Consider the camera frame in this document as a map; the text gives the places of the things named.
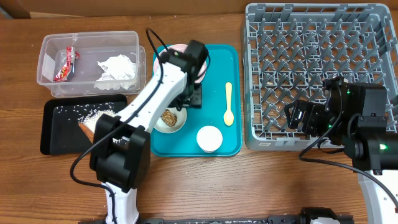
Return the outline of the white plastic cup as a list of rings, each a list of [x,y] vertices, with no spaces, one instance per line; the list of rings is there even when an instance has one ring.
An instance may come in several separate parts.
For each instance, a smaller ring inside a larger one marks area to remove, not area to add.
[[[215,126],[204,126],[197,132],[197,144],[206,153],[218,150],[223,143],[223,135]]]

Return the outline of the yellow plastic spoon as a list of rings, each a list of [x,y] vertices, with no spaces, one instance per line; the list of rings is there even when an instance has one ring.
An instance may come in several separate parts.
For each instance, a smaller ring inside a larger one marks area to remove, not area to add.
[[[232,84],[230,82],[227,82],[225,84],[225,93],[226,93],[226,111],[224,113],[223,119],[225,125],[231,126],[234,122],[234,114],[231,110]]]

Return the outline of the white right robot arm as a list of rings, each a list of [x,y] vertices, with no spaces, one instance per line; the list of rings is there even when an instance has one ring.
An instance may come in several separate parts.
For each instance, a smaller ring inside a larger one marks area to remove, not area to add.
[[[348,169],[358,175],[369,223],[397,223],[397,134],[387,132],[387,89],[375,83],[323,81],[326,103],[295,100],[284,108],[287,126],[317,137],[301,151],[301,161]],[[309,158],[325,141],[352,164]]]

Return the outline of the white paper napkin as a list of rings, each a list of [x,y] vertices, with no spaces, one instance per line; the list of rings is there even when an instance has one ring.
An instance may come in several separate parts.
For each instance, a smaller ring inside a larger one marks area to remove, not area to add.
[[[94,87],[100,90],[128,90],[136,84],[137,65],[126,55],[110,57],[104,62],[97,62],[103,73]]]

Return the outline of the white bowl with food scraps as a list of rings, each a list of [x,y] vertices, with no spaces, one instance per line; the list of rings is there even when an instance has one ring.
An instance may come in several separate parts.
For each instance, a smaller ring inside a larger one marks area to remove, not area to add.
[[[154,128],[161,133],[174,133],[178,131],[187,120],[187,110],[182,108],[166,108],[161,117],[157,120]]]

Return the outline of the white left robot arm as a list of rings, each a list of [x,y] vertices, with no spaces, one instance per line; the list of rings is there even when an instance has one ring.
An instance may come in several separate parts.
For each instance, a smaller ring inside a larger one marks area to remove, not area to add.
[[[201,85],[195,81],[209,56],[191,40],[183,51],[167,49],[158,69],[135,100],[116,116],[96,122],[90,169],[106,189],[108,213],[103,223],[136,223],[137,188],[150,166],[150,134],[167,107],[201,108]]]

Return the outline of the white rice pile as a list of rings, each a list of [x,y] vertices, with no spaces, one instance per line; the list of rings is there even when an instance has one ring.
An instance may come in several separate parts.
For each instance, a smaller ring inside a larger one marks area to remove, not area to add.
[[[97,120],[102,114],[115,116],[123,103],[94,103],[82,105],[57,106],[53,110],[53,124],[57,128],[72,131],[84,124],[90,131],[95,131]]]

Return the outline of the orange carrot piece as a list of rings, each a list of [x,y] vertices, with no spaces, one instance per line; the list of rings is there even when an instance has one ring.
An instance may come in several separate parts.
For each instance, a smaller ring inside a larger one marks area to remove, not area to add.
[[[85,124],[78,122],[78,125],[79,125],[80,129],[84,132],[86,137],[89,139],[89,141],[91,143],[93,143],[94,133]]]

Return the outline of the red snack wrapper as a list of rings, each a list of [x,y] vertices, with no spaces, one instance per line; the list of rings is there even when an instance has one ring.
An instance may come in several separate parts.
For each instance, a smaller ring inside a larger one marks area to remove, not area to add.
[[[76,51],[75,47],[66,48],[66,62],[61,67],[59,72],[54,77],[54,82],[66,82],[68,77],[72,74],[74,69],[75,60],[80,57],[80,54]]]

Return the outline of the brown food scraps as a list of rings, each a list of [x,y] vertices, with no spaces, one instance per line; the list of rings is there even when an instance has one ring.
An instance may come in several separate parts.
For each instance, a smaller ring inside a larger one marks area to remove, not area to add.
[[[160,118],[168,127],[174,127],[178,120],[177,116],[169,109],[166,109]]]

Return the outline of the pink round plate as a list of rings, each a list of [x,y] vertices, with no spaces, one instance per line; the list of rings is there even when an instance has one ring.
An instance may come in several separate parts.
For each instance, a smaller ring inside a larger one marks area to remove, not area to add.
[[[173,49],[179,52],[184,52],[185,49],[187,48],[187,44],[174,44],[174,45],[168,45],[167,46],[168,49]],[[152,66],[152,71],[153,73],[155,73],[159,68],[159,60],[157,58],[155,58],[153,66]],[[206,73],[206,69],[207,69],[207,64],[206,62],[204,62],[204,64],[202,65],[199,74],[198,74],[198,78],[195,80],[195,83],[201,83],[202,80],[204,79],[205,73]]]

